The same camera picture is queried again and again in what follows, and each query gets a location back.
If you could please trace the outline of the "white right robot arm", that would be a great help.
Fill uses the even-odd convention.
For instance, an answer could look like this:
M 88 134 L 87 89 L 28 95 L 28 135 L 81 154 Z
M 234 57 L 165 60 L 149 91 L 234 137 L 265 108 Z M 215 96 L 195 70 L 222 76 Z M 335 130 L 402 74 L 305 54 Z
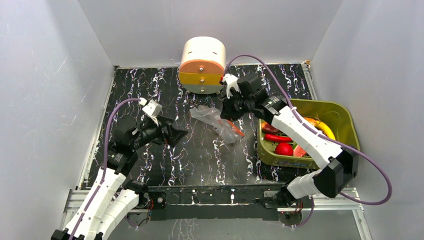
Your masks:
M 303 197 L 317 194 L 336 197 L 357 176 L 358 154 L 326 139 L 282 95 L 269 95 L 261 82 L 252 74 L 237 78 L 227 73 L 221 77 L 225 95 L 220 117 L 235 121 L 252 113 L 286 134 L 314 160 L 318 170 L 296 177 L 281 188 L 277 196 L 286 206 L 295 207 Z

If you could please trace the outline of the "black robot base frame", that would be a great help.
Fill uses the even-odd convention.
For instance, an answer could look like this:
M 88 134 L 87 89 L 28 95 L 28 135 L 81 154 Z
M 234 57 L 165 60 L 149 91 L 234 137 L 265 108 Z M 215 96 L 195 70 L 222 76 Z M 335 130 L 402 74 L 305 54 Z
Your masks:
M 298 224 L 309 207 L 280 184 L 148 186 L 131 214 L 150 213 L 152 221 L 177 219 L 262 219 Z

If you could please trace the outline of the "clear zip top bag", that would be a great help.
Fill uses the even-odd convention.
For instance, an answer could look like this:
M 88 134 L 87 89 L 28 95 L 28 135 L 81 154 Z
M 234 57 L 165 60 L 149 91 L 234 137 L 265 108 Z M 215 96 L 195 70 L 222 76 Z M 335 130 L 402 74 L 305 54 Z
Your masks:
M 225 144 L 234 144 L 243 138 L 234 134 L 231 127 L 228 126 L 225 121 L 224 125 L 220 124 L 220 120 L 225 119 L 221 118 L 221 111 L 215 107 L 199 105 L 198 107 L 190 109 L 190 115 L 196 120 L 213 126 Z

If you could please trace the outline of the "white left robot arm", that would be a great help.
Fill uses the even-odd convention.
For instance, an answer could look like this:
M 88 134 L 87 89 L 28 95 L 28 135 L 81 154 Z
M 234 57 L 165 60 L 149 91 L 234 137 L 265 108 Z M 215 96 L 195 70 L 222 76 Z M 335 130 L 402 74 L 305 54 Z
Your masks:
M 145 117 L 140 124 L 116 127 L 108 143 L 107 162 L 97 173 L 95 182 L 75 216 L 63 229 L 53 232 L 53 240 L 106 240 L 119 222 L 134 208 L 153 205 L 148 186 L 127 180 L 139 159 L 137 151 L 154 143 L 175 147 L 188 134 L 177 129 L 174 120 L 158 116 Z

